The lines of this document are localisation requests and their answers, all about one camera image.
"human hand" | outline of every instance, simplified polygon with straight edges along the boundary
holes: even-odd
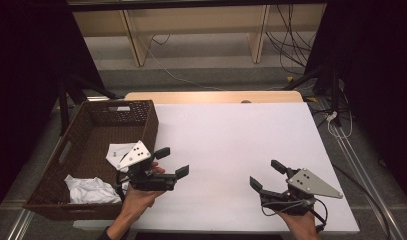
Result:
[[[164,173],[165,169],[158,167],[157,162],[152,163],[152,170]],[[128,184],[128,190],[122,205],[122,210],[106,233],[110,239],[120,239],[124,233],[137,221],[147,208],[152,207],[156,198],[165,191],[140,191]]]
[[[277,214],[284,220],[297,240],[318,239],[315,217],[311,212],[307,212],[303,216],[293,216],[283,212],[277,212]]]

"white table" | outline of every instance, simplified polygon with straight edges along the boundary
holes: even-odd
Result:
[[[155,149],[171,148],[160,166],[173,173],[190,165],[175,190],[133,224],[133,231],[191,233],[288,232],[277,216],[266,217],[250,176],[275,192],[287,189],[276,159],[293,169],[308,168],[343,192],[305,103],[156,104]],[[319,197],[328,207],[325,232],[359,231],[346,198]],[[325,211],[315,204],[321,215]],[[103,229],[111,221],[76,221],[77,228]]]

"wicker basket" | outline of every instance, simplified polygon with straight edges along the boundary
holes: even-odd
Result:
[[[109,144],[141,140],[153,152],[158,125],[151,100],[84,102],[24,208],[59,221],[115,219],[121,203],[70,204],[64,179],[98,177],[114,185],[116,170],[106,160]]]

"cable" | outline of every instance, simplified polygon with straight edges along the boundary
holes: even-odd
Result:
[[[354,178],[352,178],[349,174],[347,174],[343,169],[339,168],[337,165],[334,163],[331,163],[331,165],[337,169],[339,172],[341,172],[344,176],[346,176],[351,182],[353,182],[360,190],[362,190],[366,196],[371,200],[371,202],[374,204],[374,206],[379,210],[379,213],[381,215],[381,218],[383,219],[385,228],[386,228],[386,237],[387,239],[391,239],[391,233],[390,233],[390,227],[388,225],[386,216],[384,215],[381,207],[378,205],[378,203],[374,200],[374,198],[371,196],[371,194]]]
[[[285,207],[285,208],[283,208],[283,209],[280,210],[280,212],[285,212],[285,211],[287,211],[287,210],[289,210],[289,209],[291,209],[291,208],[301,206],[301,205],[303,205],[303,203],[304,203],[303,200],[291,201],[291,202],[270,202],[270,203],[265,203],[265,204],[262,204],[262,212],[263,212],[263,214],[265,214],[265,216],[270,217],[270,216],[277,215],[277,213],[274,212],[274,213],[272,213],[272,214],[266,214],[266,213],[265,213],[265,210],[263,209],[263,208],[266,207],[266,206],[275,205],[275,204],[279,204],[279,205],[291,205],[291,204],[294,204],[294,205]]]
[[[203,85],[200,85],[200,84],[198,84],[198,83],[192,82],[192,81],[190,81],[190,80],[186,80],[186,79],[182,79],[182,78],[175,77],[175,76],[174,76],[172,73],[170,73],[166,68],[164,68],[163,65],[156,59],[156,57],[153,55],[153,53],[150,51],[150,49],[143,43],[143,41],[141,40],[141,38],[139,38],[139,39],[140,39],[141,44],[142,44],[142,45],[144,46],[144,48],[147,50],[147,52],[150,53],[150,55],[152,56],[152,58],[154,59],[154,61],[155,61],[163,70],[165,70],[165,72],[168,73],[169,76],[171,76],[173,79],[176,79],[176,80],[181,81],[181,82],[190,83],[190,84],[192,84],[192,85],[195,85],[195,86],[197,86],[197,87],[201,87],[201,88],[204,88],[204,89],[212,89],[212,90],[218,90],[218,91],[228,91],[228,90],[225,90],[225,89],[222,89],[222,88],[203,86]]]
[[[154,39],[154,37],[156,37],[156,36],[157,36],[157,35],[153,35],[153,37],[151,38],[151,40],[154,41],[155,43],[159,44],[159,45],[163,45],[163,44],[167,43],[168,40],[169,40],[169,38],[171,37],[171,35],[169,34],[169,35],[168,35],[168,38],[166,38],[166,40],[165,40],[163,43],[160,43],[160,42],[158,42],[158,41],[156,41],[156,40]]]

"sleeve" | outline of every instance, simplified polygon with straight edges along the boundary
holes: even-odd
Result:
[[[111,240],[110,238],[109,238],[109,236],[107,236],[107,229],[108,229],[109,227],[106,227],[105,229],[104,229],[104,232],[100,235],[100,237],[98,237],[97,238],[97,240]]]
[[[109,227],[106,227],[106,228],[104,229],[104,232],[100,235],[100,237],[97,238],[97,240],[112,240],[112,239],[110,239],[110,237],[107,235],[107,229],[108,229],[108,228],[109,228]],[[128,231],[126,231],[126,233],[122,236],[121,240],[126,240],[126,239],[128,238],[128,235],[129,235],[129,229],[128,229]]]

